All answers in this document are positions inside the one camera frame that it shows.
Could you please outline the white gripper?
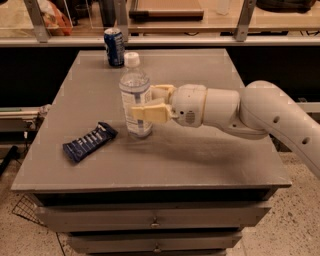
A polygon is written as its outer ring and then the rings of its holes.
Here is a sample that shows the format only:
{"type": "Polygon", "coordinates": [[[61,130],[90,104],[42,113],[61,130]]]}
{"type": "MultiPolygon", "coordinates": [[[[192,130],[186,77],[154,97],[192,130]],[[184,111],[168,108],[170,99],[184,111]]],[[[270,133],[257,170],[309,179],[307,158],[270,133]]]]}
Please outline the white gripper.
{"type": "MultiPolygon", "coordinates": [[[[173,120],[181,126],[199,127],[202,124],[207,88],[203,85],[186,84],[176,89],[171,84],[151,86],[152,99],[170,102],[173,120]]],[[[132,117],[152,123],[166,123],[172,119],[171,108],[160,103],[148,106],[132,106],[132,117]]]]}

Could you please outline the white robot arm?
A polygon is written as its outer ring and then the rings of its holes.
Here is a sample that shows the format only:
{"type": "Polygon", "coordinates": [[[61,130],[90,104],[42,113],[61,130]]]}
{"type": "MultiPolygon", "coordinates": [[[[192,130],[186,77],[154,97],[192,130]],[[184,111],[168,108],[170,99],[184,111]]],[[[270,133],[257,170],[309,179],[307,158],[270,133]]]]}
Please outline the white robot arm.
{"type": "Polygon", "coordinates": [[[257,140],[272,135],[320,178],[320,125],[284,91],[255,81],[235,91],[204,85],[155,85],[152,100],[128,108],[130,116],[152,123],[215,127],[229,135],[257,140]]]}

